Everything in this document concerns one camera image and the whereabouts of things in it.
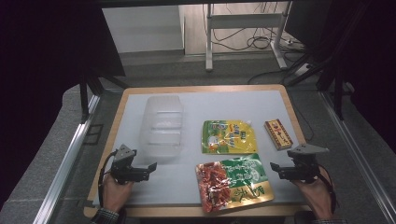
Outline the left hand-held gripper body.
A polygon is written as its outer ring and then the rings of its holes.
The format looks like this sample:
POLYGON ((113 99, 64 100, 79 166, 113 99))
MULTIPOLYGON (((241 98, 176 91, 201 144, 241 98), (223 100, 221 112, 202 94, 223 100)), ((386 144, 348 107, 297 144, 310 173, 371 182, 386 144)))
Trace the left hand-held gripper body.
POLYGON ((110 173, 119 184, 124 185, 128 181, 138 181, 137 173, 132 166, 136 154, 136 149, 129 149, 125 145, 121 145, 120 148, 116 150, 110 173))

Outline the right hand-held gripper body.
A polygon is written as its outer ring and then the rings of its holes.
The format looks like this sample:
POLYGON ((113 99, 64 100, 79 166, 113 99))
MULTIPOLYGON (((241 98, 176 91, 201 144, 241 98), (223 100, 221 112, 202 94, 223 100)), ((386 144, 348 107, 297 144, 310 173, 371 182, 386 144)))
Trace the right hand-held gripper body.
POLYGON ((316 156, 319 153, 329 152, 326 147, 318 147, 310 144, 300 144, 288 151, 288 156, 292 158, 295 172, 290 172, 299 176, 297 180, 303 180, 307 183, 315 181, 315 177, 319 174, 318 161, 316 156))

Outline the clear plastic container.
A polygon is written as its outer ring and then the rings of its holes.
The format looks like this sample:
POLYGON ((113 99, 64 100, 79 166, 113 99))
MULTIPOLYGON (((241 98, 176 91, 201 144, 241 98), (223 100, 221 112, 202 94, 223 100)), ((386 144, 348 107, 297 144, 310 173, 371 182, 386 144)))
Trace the clear plastic container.
POLYGON ((177 95, 150 96, 140 128, 139 143, 152 157, 175 157, 181 150, 184 108, 177 95))

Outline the green and red snack bag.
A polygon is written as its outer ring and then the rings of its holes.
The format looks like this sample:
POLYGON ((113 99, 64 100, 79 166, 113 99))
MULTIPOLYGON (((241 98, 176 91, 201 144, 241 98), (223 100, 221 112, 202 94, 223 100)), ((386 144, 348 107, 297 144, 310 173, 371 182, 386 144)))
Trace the green and red snack bag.
POLYGON ((198 164, 195 173, 205 213, 269 202, 275 198, 257 153, 198 164))

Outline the yellow spout pouch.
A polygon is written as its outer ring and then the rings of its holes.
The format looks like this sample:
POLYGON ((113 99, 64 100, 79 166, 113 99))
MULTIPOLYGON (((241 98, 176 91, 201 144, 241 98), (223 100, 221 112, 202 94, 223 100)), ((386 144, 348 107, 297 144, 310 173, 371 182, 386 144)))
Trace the yellow spout pouch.
POLYGON ((254 129, 238 119, 206 120, 202 129, 204 154, 250 154, 257 151, 254 129))

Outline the person's left hand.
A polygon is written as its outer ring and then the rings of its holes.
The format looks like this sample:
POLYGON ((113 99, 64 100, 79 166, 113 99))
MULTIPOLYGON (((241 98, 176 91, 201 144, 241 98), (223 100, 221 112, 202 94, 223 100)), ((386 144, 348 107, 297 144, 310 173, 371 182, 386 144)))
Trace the person's left hand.
POLYGON ((131 196, 133 185, 133 182, 120 185, 112 175, 106 175, 103 184, 103 207, 118 213, 131 196))

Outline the person's right hand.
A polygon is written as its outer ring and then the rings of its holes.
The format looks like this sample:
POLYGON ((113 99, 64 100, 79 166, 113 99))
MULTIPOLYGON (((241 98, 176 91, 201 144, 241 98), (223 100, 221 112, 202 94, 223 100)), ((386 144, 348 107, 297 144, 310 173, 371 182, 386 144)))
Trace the person's right hand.
POLYGON ((331 220, 333 219, 332 212, 332 198, 328 187, 332 183, 328 172, 320 167, 320 177, 313 183, 307 184, 301 180, 293 180, 292 183, 296 185, 314 213, 317 220, 331 220))

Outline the small red and yellow box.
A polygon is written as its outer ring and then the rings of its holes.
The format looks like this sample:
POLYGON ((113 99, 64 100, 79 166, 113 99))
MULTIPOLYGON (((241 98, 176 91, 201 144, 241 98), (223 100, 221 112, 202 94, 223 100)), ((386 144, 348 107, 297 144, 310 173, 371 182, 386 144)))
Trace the small red and yellow box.
POLYGON ((292 147, 293 141, 279 119, 265 121, 264 127, 270 135, 276 149, 281 150, 292 147))

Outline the black floor vent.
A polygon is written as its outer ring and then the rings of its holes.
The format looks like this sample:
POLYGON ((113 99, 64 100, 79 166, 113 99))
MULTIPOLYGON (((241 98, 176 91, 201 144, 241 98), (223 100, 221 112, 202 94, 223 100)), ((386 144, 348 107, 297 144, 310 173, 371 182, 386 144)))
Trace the black floor vent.
POLYGON ((103 128, 103 124, 91 125, 85 135, 85 140, 83 141, 83 144, 88 146, 97 145, 100 140, 103 128))

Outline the black metal stand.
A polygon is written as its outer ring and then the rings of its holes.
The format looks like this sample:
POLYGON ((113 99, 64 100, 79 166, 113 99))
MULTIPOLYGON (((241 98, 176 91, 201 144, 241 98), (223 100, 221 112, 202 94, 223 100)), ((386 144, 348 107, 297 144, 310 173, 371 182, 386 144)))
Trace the black metal stand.
POLYGON ((294 86, 303 80, 312 77, 317 73, 321 73, 317 81, 316 87, 319 91, 326 91, 330 88, 331 84, 334 83, 333 89, 333 111, 340 120, 343 120, 342 114, 342 97, 343 97, 343 78, 339 66, 337 65, 337 57, 329 56, 323 62, 314 65, 308 69, 302 75, 288 81, 286 85, 288 87, 294 86))
POLYGON ((88 103, 88 91, 87 88, 90 88, 91 92, 95 96, 100 96, 104 92, 104 87, 99 80, 99 78, 102 77, 113 84, 121 87, 122 89, 128 89, 129 85, 126 83, 122 82, 121 80, 117 79, 116 77, 113 77, 111 75, 107 74, 82 74, 80 76, 80 81, 79 81, 79 87, 80 87, 80 104, 81 104, 81 110, 82 110, 82 116, 81 116, 81 122, 85 123, 88 120, 88 117, 90 115, 89 112, 89 103, 88 103))

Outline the white power strip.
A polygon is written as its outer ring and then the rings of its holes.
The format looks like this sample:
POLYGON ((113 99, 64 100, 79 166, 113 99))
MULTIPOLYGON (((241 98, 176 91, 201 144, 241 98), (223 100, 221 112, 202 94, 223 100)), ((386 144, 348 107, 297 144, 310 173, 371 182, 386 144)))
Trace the white power strip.
POLYGON ((312 65, 310 63, 304 63, 299 69, 295 71, 294 75, 297 77, 301 76, 302 74, 307 72, 311 67, 312 65))

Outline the black curtain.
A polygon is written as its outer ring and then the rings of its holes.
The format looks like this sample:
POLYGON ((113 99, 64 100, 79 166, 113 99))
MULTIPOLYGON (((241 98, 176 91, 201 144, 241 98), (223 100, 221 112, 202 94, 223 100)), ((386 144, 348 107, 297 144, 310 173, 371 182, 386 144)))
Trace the black curtain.
POLYGON ((0 208, 83 76, 121 76, 100 0, 0 0, 0 208))
POLYGON ((328 2, 318 55, 331 55, 359 3, 366 3, 338 63, 354 88, 351 101, 396 153, 396 0, 317 0, 328 2))

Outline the aluminium rail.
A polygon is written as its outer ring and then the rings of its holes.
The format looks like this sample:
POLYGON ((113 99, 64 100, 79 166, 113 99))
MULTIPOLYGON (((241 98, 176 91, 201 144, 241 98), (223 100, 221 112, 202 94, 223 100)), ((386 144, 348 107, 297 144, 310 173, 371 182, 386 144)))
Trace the aluminium rail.
POLYGON ((88 117, 83 123, 80 123, 78 125, 77 130, 75 131, 71 140, 71 143, 69 144, 68 149, 64 154, 60 167, 49 187, 48 193, 35 216, 33 224, 49 223, 56 204, 64 189, 66 180, 78 156, 85 134, 87 133, 88 128, 92 123, 93 113, 95 112, 96 107, 100 102, 100 99, 100 96, 94 95, 88 103, 88 117))
POLYGON ((375 201, 378 204, 379 209, 382 211, 386 221, 388 224, 396 224, 396 206, 391 201, 389 194, 386 192, 385 188, 376 177, 368 161, 364 158, 361 148, 348 129, 347 124, 341 120, 333 110, 331 96, 328 93, 322 91, 320 91, 318 95, 323 100, 337 131, 341 134, 349 154, 361 172, 364 181, 372 192, 372 195, 374 196, 375 201))

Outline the white desk frame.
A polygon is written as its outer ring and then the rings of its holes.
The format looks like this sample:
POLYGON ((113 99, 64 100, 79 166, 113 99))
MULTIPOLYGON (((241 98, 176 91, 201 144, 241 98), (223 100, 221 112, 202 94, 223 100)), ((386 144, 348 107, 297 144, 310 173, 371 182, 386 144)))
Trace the white desk frame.
POLYGON ((205 70, 213 70, 213 31, 217 29, 243 29, 243 28, 276 28, 274 40, 269 42, 281 70, 287 68, 286 62, 280 53, 280 39, 284 32, 291 1, 278 13, 253 13, 253 14, 214 14, 214 4, 207 4, 206 10, 206 46, 205 46, 205 70))

